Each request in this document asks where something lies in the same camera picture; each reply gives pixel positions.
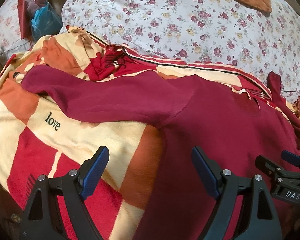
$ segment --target round metallic object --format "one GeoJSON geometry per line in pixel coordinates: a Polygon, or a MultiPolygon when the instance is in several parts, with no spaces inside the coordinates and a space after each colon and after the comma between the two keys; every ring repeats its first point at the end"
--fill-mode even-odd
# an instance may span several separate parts
{"type": "Polygon", "coordinates": [[[222,171],[222,173],[223,173],[224,175],[226,175],[226,176],[229,176],[229,175],[231,175],[231,170],[224,169],[224,170],[222,171]]]}
{"type": "Polygon", "coordinates": [[[16,223],[16,224],[20,224],[21,223],[21,217],[17,214],[12,214],[11,215],[11,220],[16,223]]]}
{"type": "Polygon", "coordinates": [[[43,181],[45,178],[46,178],[46,175],[42,174],[38,177],[38,181],[43,181]]]}
{"type": "Polygon", "coordinates": [[[77,175],[78,174],[78,171],[77,170],[71,170],[71,171],[69,171],[69,175],[70,176],[75,176],[75,175],[77,175]]]}
{"type": "Polygon", "coordinates": [[[257,181],[260,181],[262,180],[262,176],[257,174],[256,176],[254,176],[254,178],[257,180],[257,181]]]}

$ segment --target plastic bag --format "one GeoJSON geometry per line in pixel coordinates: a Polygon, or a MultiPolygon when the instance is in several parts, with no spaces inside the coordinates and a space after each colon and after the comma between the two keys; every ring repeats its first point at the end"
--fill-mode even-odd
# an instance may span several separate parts
{"type": "Polygon", "coordinates": [[[61,27],[62,20],[49,3],[37,10],[31,20],[31,32],[35,41],[42,36],[59,33],[61,27]]]}
{"type": "Polygon", "coordinates": [[[28,3],[27,12],[31,16],[34,16],[36,10],[45,7],[48,4],[47,0],[25,0],[28,3]]]}

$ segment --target colorful patterned blanket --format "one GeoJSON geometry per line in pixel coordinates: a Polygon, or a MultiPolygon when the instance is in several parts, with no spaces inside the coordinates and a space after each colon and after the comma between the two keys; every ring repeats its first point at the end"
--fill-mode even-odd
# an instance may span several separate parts
{"type": "MultiPolygon", "coordinates": [[[[40,174],[63,176],[91,158],[100,145],[107,146],[110,160],[94,193],[104,201],[95,202],[91,197],[85,202],[105,240],[133,238],[163,153],[161,132],[145,123],[87,123],[65,116],[51,97],[21,87],[26,73],[41,64],[92,82],[148,70],[164,79],[198,75],[231,87],[234,93],[260,98],[291,121],[273,103],[270,90],[240,69],[222,63],[186,64],[181,59],[142,56],[125,44],[107,44],[82,28],[68,27],[68,33],[44,36],[31,51],[13,55],[0,77],[0,183],[24,208],[40,174]],[[58,133],[60,127],[66,127],[67,132],[58,133]],[[22,174],[25,169],[29,176],[22,174]]],[[[300,119],[300,98],[295,104],[282,101],[300,119]]],[[[60,209],[68,235],[75,239],[62,198],[60,209]]]]}

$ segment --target sweatshirt sleeve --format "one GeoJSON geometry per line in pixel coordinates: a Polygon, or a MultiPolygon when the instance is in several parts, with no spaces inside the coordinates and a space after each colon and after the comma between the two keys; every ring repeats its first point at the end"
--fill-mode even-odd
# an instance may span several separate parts
{"type": "Polygon", "coordinates": [[[23,78],[22,88],[47,93],[62,112],[83,122],[137,121],[160,129],[180,112],[192,93],[155,71],[108,81],[82,80],[61,70],[38,65],[23,78]]]}

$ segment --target blue gripper pad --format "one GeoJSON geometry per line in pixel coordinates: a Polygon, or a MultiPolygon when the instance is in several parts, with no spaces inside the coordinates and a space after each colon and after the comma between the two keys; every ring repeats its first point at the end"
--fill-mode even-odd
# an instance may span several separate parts
{"type": "Polygon", "coordinates": [[[217,178],[196,147],[192,149],[191,159],[208,195],[217,200],[221,195],[218,191],[217,178]]]}
{"type": "Polygon", "coordinates": [[[295,155],[291,152],[286,150],[282,151],[281,159],[285,160],[286,162],[292,164],[293,166],[299,167],[300,166],[300,156],[295,155]]]}
{"type": "Polygon", "coordinates": [[[80,171],[80,174],[84,175],[82,182],[82,190],[80,196],[83,200],[86,200],[91,196],[96,189],[96,186],[102,176],[109,161],[109,150],[105,146],[100,146],[93,157],[84,166],[84,170],[80,171]]]}

